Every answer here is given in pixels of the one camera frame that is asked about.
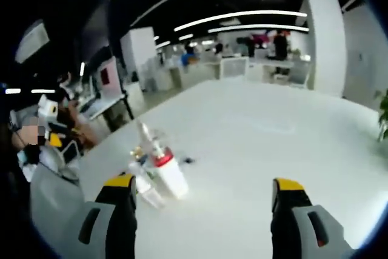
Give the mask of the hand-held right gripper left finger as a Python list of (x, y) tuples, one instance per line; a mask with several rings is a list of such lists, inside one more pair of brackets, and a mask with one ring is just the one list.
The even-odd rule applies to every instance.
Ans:
[(121, 173), (106, 181), (68, 223), (69, 258), (134, 258), (136, 181)]

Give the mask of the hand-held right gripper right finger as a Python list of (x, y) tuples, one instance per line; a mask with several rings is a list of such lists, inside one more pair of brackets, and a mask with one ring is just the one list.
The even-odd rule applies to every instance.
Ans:
[(353, 249), (342, 225), (310, 201), (304, 187), (286, 178), (273, 179), (273, 258), (349, 258)]

